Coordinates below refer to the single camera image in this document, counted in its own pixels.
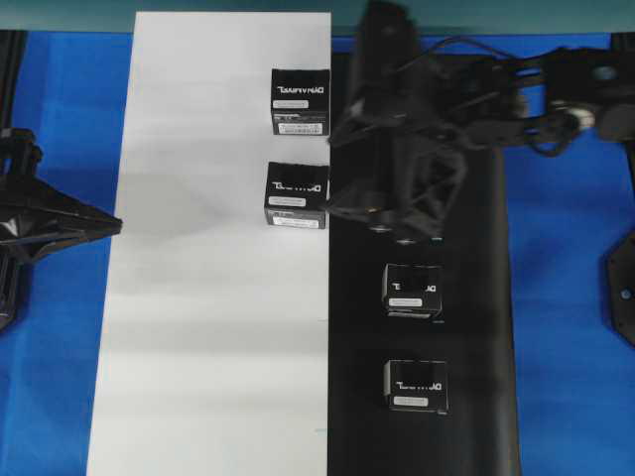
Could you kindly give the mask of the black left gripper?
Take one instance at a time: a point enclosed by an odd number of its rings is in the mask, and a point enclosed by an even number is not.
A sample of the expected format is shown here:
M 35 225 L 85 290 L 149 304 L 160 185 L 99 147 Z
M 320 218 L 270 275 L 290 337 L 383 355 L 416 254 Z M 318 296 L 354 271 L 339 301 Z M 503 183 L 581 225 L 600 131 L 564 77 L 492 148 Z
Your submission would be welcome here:
M 1 250 L 21 263 L 121 232 L 123 222 L 27 176 L 1 178 Z

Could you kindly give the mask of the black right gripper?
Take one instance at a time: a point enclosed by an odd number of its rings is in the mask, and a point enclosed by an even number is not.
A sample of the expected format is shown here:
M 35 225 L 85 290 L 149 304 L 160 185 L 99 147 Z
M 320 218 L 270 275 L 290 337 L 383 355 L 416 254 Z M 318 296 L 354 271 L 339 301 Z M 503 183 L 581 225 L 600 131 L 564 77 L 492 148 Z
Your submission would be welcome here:
M 405 7 L 368 2 L 355 34 L 343 112 L 330 133 L 337 148 L 372 145 L 373 171 L 332 194 L 327 211 L 389 233 L 403 245 L 443 238 L 466 175 L 456 131 L 436 110 L 435 86 L 449 78 L 421 47 Z

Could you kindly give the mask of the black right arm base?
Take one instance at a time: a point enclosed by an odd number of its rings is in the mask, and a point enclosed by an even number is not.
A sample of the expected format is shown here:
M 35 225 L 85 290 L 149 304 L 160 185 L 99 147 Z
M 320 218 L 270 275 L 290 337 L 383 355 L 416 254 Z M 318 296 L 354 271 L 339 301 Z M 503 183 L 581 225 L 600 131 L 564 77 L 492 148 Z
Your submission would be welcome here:
M 618 239 L 600 260 L 602 322 L 634 347 L 634 230 Z

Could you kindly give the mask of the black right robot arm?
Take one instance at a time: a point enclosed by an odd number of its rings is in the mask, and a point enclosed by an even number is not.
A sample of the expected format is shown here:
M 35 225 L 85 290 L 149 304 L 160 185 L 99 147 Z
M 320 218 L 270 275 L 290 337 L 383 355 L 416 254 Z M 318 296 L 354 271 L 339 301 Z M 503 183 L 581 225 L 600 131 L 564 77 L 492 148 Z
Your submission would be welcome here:
M 633 140 L 632 52 L 558 48 L 519 58 L 477 44 L 472 55 L 448 55 L 444 42 L 422 47 L 405 7 L 371 1 L 329 141 L 369 141 L 373 170 L 326 209 L 402 244 L 438 239 L 468 154 L 526 146 L 552 158 L 588 129 L 606 142 Z

